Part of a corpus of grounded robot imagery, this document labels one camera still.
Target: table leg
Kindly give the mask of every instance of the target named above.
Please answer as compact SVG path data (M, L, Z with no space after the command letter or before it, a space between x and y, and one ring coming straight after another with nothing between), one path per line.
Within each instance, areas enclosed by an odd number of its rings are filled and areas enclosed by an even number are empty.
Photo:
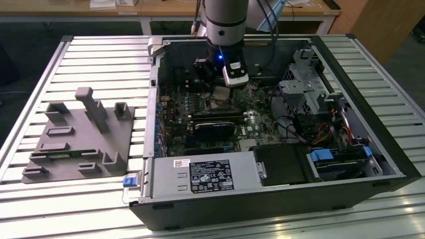
M151 35L150 17L149 16L139 17L139 25L141 25L141 31L142 31L143 35Z
M49 21L43 21L42 23L42 27L43 27L43 29L46 30L46 31L51 31L53 30L53 26L51 26L51 22L49 22Z
M317 28L317 32L315 32L317 35L327 34L333 21L334 21L334 16L325 17L323 21L319 23L319 26Z

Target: metal bracket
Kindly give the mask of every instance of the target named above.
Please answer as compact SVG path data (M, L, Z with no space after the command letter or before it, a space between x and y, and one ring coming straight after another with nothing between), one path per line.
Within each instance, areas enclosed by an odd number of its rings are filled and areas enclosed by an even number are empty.
M147 40L147 54L149 57L157 56L161 52L163 52L162 49L162 38L161 37L150 37Z

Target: barcode sticker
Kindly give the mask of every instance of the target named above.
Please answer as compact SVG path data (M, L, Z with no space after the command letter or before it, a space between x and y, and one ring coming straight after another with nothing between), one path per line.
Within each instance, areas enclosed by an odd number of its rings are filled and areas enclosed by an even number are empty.
M135 12L118 12L118 15L137 15Z
M189 159L175 159L175 160L174 160L174 168L187 167L187 166L189 166L189 163L190 163L190 160L189 160Z

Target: wooden table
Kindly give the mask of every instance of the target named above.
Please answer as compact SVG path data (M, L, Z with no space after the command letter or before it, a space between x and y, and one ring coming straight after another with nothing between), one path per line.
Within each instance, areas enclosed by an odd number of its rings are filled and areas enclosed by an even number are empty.
M286 7L279 21L318 21L317 34L326 34L339 10L331 10L322 0ZM0 0L0 22L137 21L143 35L151 35L151 21L191 21L195 1L138 0L135 6L90 11L89 0Z

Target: blue latch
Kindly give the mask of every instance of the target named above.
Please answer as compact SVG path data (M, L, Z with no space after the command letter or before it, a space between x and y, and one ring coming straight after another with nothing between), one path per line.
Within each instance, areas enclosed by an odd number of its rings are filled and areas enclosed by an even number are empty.
M127 176L122 179L123 188L130 188L137 186L137 176Z
M318 160L331 160L333 155L329 149L317 149L313 152L310 152L310 157L313 159L313 162Z
M363 147L363 151L365 151L365 154L366 154L366 157L369 158L369 157L371 157L371 150L370 150L370 148L369 147Z

